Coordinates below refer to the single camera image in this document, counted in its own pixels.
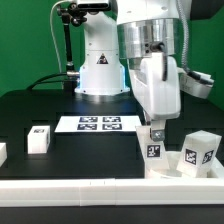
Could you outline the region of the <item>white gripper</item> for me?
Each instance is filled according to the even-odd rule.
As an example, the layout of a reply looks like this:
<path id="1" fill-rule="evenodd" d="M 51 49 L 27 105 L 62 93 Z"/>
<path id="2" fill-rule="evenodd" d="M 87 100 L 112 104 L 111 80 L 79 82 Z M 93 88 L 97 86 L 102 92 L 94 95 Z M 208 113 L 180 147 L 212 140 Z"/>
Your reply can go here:
<path id="1" fill-rule="evenodd" d="M 153 54 L 143 58 L 138 68 L 129 68 L 131 87 L 134 97 L 152 119 L 150 136 L 154 142 L 165 139 L 167 119 L 177 118 L 181 110 L 179 77 L 177 64 L 173 57 L 168 57 L 168 75 L 163 75 L 163 56 Z"/>

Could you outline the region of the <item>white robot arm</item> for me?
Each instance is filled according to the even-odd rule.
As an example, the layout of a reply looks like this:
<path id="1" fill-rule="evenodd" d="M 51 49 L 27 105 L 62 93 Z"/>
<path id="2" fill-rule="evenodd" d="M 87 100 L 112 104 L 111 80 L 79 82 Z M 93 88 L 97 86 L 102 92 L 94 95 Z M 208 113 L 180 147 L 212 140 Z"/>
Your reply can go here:
<path id="1" fill-rule="evenodd" d="M 205 98 L 214 83 L 188 66 L 192 1 L 77 0 L 86 44 L 77 91 L 93 97 L 118 94 L 124 84 L 119 65 L 125 59 L 150 138 L 162 141 L 166 121 L 180 114 L 180 92 Z"/>

